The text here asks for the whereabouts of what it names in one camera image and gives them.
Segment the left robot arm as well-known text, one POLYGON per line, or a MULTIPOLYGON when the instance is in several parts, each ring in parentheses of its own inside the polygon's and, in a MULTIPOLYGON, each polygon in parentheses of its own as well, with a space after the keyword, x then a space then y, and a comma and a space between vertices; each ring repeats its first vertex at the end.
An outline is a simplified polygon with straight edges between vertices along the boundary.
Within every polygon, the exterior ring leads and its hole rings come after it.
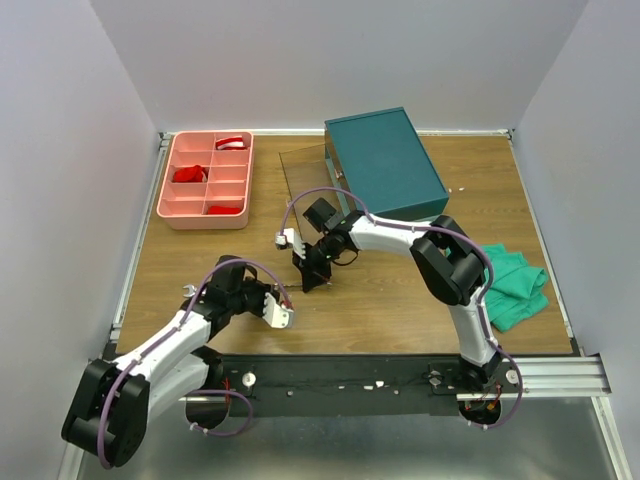
POLYGON ((259 280, 265 269, 255 261, 221 257, 160 331, 114 360, 92 360, 63 422, 62 439, 97 456, 105 469, 121 467, 140 447, 150 420, 179 398, 216 397, 225 408, 244 401, 207 344, 244 313, 272 328, 290 325, 290 295, 275 275, 259 280))

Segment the clear drawer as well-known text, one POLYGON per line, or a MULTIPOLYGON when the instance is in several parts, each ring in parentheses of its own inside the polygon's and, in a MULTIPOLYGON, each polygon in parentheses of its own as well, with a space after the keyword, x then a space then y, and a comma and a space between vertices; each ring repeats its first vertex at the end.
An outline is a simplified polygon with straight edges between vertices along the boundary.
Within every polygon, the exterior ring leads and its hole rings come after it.
MULTIPOLYGON (((279 157, 291 199, 305 191, 320 187, 347 190, 347 187, 341 185, 335 178, 336 170, 333 164, 325 158, 325 146, 323 144, 280 152, 279 157)), ((321 234, 308 223, 303 217, 303 213, 318 198, 324 198, 344 215, 358 207, 358 204, 350 197, 343 193, 329 190, 312 192, 297 201, 293 207, 291 217, 295 218, 295 224, 302 240, 311 244, 314 244, 321 237, 321 234)))

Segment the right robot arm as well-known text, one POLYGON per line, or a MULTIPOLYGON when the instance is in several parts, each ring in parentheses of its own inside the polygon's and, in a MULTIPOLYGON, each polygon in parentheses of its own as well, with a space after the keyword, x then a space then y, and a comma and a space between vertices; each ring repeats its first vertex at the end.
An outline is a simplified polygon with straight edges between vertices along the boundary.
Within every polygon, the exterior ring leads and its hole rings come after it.
POLYGON ((331 266, 346 251, 379 251, 411 258, 433 297, 449 308, 459 342, 458 386, 480 392, 496 380, 502 360, 491 331, 484 297, 493 281, 493 267, 453 218, 401 222, 375 216, 367 209, 346 215, 319 198, 303 217, 321 235, 315 244, 301 240, 294 229, 276 234, 280 249, 293 250, 305 293, 326 284, 331 266))

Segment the silver wrench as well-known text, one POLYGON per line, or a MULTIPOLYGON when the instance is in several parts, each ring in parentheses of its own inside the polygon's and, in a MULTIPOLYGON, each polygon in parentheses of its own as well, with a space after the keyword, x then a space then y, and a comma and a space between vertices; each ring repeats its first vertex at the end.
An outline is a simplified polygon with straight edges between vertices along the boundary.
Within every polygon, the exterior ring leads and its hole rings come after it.
MULTIPOLYGON (((322 284, 322 285, 317 285, 317 286, 313 287, 311 290, 314 290, 314 289, 328 289, 331 286, 333 286, 333 285, 332 285, 331 282, 329 282, 329 283, 325 283, 325 284, 322 284)), ((288 290, 294 290, 294 291, 303 290, 303 286, 302 286, 301 283, 284 284, 283 288, 286 289, 287 291, 288 290)))
POLYGON ((185 298, 192 298, 196 294, 197 288, 193 284, 188 284, 183 286, 183 290, 183 296, 185 298))

